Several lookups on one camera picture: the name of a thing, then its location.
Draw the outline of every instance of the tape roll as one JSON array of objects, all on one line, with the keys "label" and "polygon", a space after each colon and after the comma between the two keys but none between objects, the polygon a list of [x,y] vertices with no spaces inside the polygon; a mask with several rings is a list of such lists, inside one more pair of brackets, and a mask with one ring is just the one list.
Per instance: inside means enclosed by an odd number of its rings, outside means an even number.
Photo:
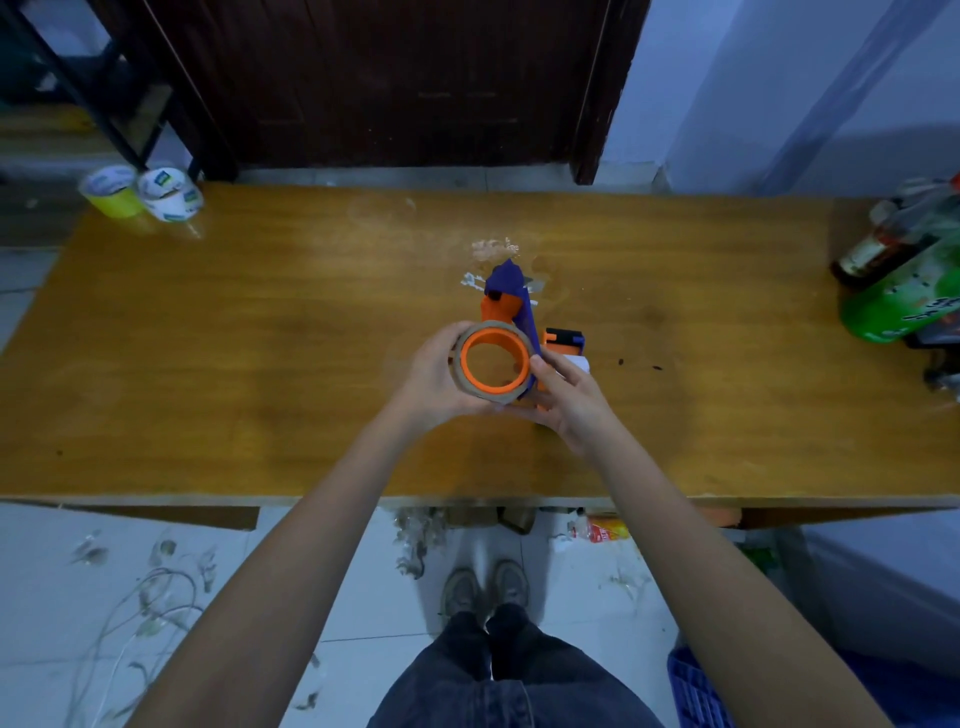
[{"label": "tape roll", "polygon": [[[478,381],[470,373],[467,364],[467,354],[474,344],[494,344],[507,350],[519,366],[519,373],[514,381],[501,387],[490,386]],[[533,383],[533,375],[530,373],[530,357],[534,353],[530,339],[513,324],[506,324],[502,321],[482,321],[460,334],[456,344],[453,345],[450,365],[453,380],[464,392],[479,397],[481,400],[509,404],[530,389],[530,385]]]},{"label": "tape roll", "polygon": [[113,164],[86,175],[77,191],[107,217],[122,219],[143,212],[133,191],[135,183],[136,170],[126,164]]},{"label": "tape roll", "polygon": [[150,214],[166,223],[189,220],[204,206],[197,185],[176,167],[144,172],[136,181],[136,196]]}]

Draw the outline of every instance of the forearm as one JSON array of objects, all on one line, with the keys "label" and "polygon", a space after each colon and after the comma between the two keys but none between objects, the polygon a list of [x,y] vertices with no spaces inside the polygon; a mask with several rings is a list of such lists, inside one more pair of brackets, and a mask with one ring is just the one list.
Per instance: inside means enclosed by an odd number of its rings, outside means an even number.
[{"label": "forearm", "polygon": [[233,575],[131,726],[278,725],[396,461],[419,433],[388,406]]},{"label": "forearm", "polygon": [[622,426],[596,457],[681,630],[737,725],[889,725],[777,589]]}]

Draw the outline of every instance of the white wall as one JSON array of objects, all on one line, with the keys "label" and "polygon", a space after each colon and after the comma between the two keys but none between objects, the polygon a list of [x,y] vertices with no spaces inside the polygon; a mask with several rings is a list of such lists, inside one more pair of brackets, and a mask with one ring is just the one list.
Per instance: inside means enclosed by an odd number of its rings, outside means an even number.
[{"label": "white wall", "polygon": [[744,0],[667,156],[671,185],[868,195],[960,168],[928,134],[960,124],[958,33],[948,0]]},{"label": "white wall", "polygon": [[960,510],[803,533],[839,646],[960,677]]},{"label": "white wall", "polygon": [[653,0],[603,162],[664,162],[741,2]]}]

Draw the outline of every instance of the door frame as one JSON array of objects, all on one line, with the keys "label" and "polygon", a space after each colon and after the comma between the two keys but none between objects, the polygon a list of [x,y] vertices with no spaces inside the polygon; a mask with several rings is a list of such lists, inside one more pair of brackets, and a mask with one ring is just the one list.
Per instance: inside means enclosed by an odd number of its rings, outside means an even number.
[{"label": "door frame", "polygon": [[[593,184],[613,113],[627,83],[651,0],[607,0],[597,51],[570,147],[577,184]],[[146,0],[89,0],[125,53],[152,62],[175,93],[171,124],[207,179],[232,182],[239,165],[203,97],[166,41]]]},{"label": "door frame", "polygon": [[593,184],[596,177],[650,2],[607,0],[607,13],[570,153],[570,172],[577,184]]}]

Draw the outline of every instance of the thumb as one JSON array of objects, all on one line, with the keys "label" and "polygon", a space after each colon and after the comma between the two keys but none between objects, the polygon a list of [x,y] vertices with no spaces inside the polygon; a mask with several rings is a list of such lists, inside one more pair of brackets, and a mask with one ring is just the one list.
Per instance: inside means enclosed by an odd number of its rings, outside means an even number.
[{"label": "thumb", "polygon": [[543,382],[555,397],[562,398],[573,389],[573,385],[564,379],[556,369],[543,361],[539,354],[530,357],[530,369],[533,370],[534,376]]}]

